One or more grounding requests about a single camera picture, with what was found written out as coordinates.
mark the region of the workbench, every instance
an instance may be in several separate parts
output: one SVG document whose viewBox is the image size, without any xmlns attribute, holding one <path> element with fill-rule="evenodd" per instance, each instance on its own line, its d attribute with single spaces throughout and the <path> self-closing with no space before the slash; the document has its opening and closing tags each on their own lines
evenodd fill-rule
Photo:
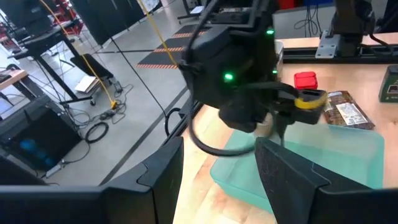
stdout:
<svg viewBox="0 0 398 224">
<path fill-rule="evenodd" d="M 9 65 L 8 68 L 12 68 L 13 70 L 6 70 L 2 73 L 10 75 L 11 78 L 0 83 L 0 91 L 12 85 L 30 101 L 45 94 L 40 87 L 29 78 L 29 74 L 26 71 L 20 70 L 16 65 Z M 49 104 L 51 104 L 53 108 L 56 108 L 56 111 L 61 112 L 61 109 L 54 102 L 50 102 Z"/>
<path fill-rule="evenodd" d="M 74 21 L 65 22 L 62 24 L 64 29 L 71 28 L 75 25 Z M 67 86 L 67 84 L 61 79 L 61 77 L 54 71 L 54 69 L 41 57 L 41 55 L 51 49 L 53 46 L 57 45 L 59 42 L 63 42 L 67 45 L 71 53 L 74 57 L 78 58 L 80 54 L 74 48 L 72 43 L 69 41 L 68 37 L 63 33 L 63 30 L 57 26 L 54 27 L 51 31 L 30 39 L 24 42 L 24 47 L 26 49 L 22 50 L 19 53 L 9 56 L 9 58 L 15 58 L 16 60 L 26 58 L 26 57 L 33 57 L 41 66 L 46 69 L 49 75 L 56 81 L 63 90 L 70 96 L 71 100 L 60 102 L 61 104 L 68 104 L 68 103 L 76 103 L 79 101 L 91 100 L 92 97 L 84 97 L 78 98 L 76 94 Z"/>
<path fill-rule="evenodd" d="M 376 37 L 389 44 L 398 44 L 398 33 L 378 34 Z M 319 38 L 285 39 L 285 48 L 317 47 Z M 364 44 L 376 45 L 368 37 Z M 294 84 L 297 72 L 314 71 L 318 89 L 347 90 L 357 104 L 376 125 L 374 131 L 383 136 L 384 187 L 398 187 L 398 105 L 382 104 L 378 94 L 388 65 L 288 65 L 282 72 L 282 81 Z M 203 106 L 194 119 L 198 137 L 209 146 L 224 148 L 233 130 L 218 117 L 218 110 Z M 226 195 L 214 183 L 210 169 L 217 157 L 208 155 L 194 145 L 186 129 L 184 137 L 183 179 L 178 196 L 174 224 L 185 223 L 264 223 L 274 224 L 275 218 L 265 210 Z"/>
</svg>

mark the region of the teal plastic tray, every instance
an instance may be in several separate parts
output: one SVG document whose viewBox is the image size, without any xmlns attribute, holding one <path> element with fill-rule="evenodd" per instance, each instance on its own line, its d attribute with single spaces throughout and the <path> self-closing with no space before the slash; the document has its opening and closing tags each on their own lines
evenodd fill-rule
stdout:
<svg viewBox="0 0 398 224">
<path fill-rule="evenodd" d="M 252 134 L 235 131 L 226 148 L 253 144 L 254 140 Z M 312 126 L 296 123 L 286 131 L 285 147 L 368 187 L 382 188 L 384 139 L 374 131 L 327 124 Z M 260 181 L 254 154 L 219 158 L 210 174 L 226 194 L 272 213 Z"/>
</svg>

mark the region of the computer monitor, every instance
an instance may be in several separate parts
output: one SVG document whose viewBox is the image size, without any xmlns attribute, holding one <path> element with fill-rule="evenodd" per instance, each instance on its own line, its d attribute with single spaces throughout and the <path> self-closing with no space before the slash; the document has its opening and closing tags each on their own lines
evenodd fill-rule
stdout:
<svg viewBox="0 0 398 224">
<path fill-rule="evenodd" d="M 57 5 L 53 0 L 44 1 L 53 12 Z M 25 28 L 31 36 L 38 36 L 52 28 L 52 21 L 48 17 L 49 11 L 40 0 L 1 0 L 0 9 L 18 28 Z"/>
</svg>

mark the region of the wooden countertop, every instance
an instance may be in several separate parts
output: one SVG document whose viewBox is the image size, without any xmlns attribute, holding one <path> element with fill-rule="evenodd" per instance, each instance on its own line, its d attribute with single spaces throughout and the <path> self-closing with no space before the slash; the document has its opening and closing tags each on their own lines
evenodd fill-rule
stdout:
<svg viewBox="0 0 398 224">
<path fill-rule="evenodd" d="M 398 34 L 379 34 L 389 44 L 398 44 Z M 319 38 L 285 39 L 287 47 L 316 47 Z M 375 44 L 368 37 L 364 43 Z M 284 65 L 282 81 L 293 85 L 293 75 L 302 71 L 317 73 L 319 89 L 348 90 L 357 104 L 376 125 L 375 131 L 385 139 L 384 186 L 398 187 L 398 105 L 378 100 L 387 65 Z M 204 106 L 195 117 L 198 137 L 210 146 L 223 148 L 233 130 L 218 117 L 218 110 Z M 274 224 L 268 212 L 226 195 L 213 182 L 210 169 L 216 157 L 205 154 L 189 138 L 186 130 L 183 179 L 174 223 L 265 223 Z"/>
<path fill-rule="evenodd" d="M 7 79 L 6 81 L 0 83 L 0 91 L 7 88 L 8 86 L 11 86 L 15 82 L 18 82 L 19 80 L 23 79 L 24 77 L 27 76 L 27 72 L 23 70 L 7 70 L 4 72 L 1 72 L 1 74 L 4 75 L 11 75 L 11 78 Z"/>
</svg>

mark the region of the food package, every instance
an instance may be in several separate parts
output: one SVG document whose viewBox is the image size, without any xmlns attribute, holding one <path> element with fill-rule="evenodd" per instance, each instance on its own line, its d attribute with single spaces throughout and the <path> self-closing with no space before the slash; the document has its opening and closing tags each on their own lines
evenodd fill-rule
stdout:
<svg viewBox="0 0 398 224">
<path fill-rule="evenodd" d="M 367 130 L 374 128 L 372 121 L 347 91 L 336 91 L 328 94 L 325 118 L 328 124 Z"/>
</svg>

